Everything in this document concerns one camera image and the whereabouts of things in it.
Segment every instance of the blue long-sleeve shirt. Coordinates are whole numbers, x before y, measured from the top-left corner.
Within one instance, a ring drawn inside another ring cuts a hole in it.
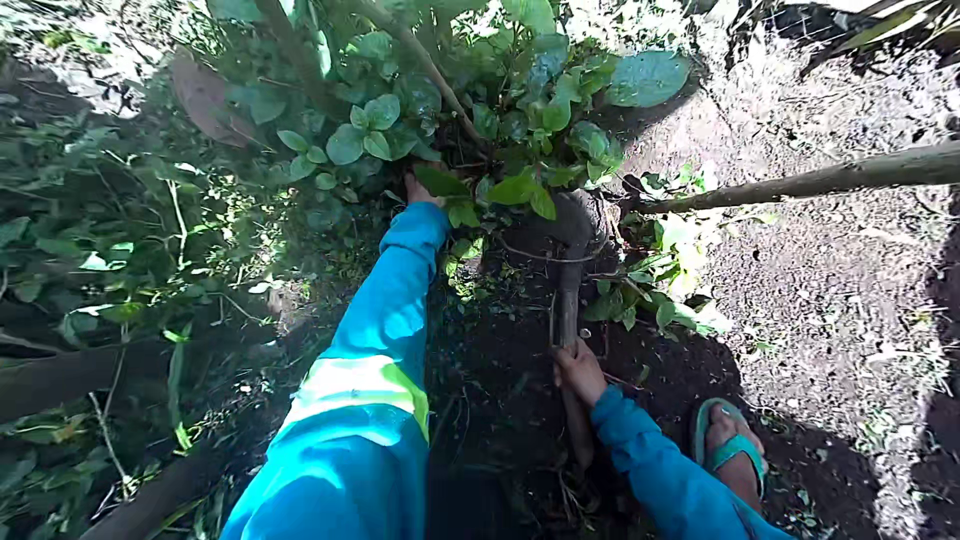
[[[394,219],[221,538],[423,538],[425,302],[448,229],[430,203]],[[608,389],[592,418],[662,536],[787,537],[684,457],[619,390]]]

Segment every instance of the flip-flop strap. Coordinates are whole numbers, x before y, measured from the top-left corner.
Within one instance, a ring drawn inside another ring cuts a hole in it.
[[[704,468],[715,475],[717,469],[741,452],[746,454],[747,457],[750,458],[750,462],[754,465],[756,483],[759,488],[760,497],[763,497],[763,458],[760,456],[760,452],[756,449],[754,443],[750,442],[750,439],[743,435],[734,435],[720,448],[711,452],[707,456],[707,462],[704,464]]]

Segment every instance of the tree trunk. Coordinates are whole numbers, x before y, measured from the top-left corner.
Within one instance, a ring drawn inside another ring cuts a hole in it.
[[[684,212],[777,203],[790,198],[862,188],[925,184],[960,184],[960,141],[905,150],[780,180],[723,187],[683,199],[653,204],[637,202],[633,210],[639,213]]]

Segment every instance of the foot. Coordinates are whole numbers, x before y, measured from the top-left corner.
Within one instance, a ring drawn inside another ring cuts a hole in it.
[[[707,452],[715,451],[738,434],[747,437],[747,440],[756,446],[760,455],[763,455],[763,443],[760,442],[755,433],[750,431],[750,427],[728,414],[722,405],[714,405],[710,409],[710,428],[707,431],[706,441]],[[760,511],[760,490],[759,486],[756,485],[756,471],[754,471],[753,462],[746,454],[741,452],[731,457],[717,469],[717,477],[737,497],[757,512]]]

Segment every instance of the reflective stripe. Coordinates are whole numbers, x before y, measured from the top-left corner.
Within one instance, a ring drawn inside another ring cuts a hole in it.
[[[345,406],[393,405],[414,416],[429,443],[426,393],[389,356],[319,358],[313,367],[294,397],[284,427]]]

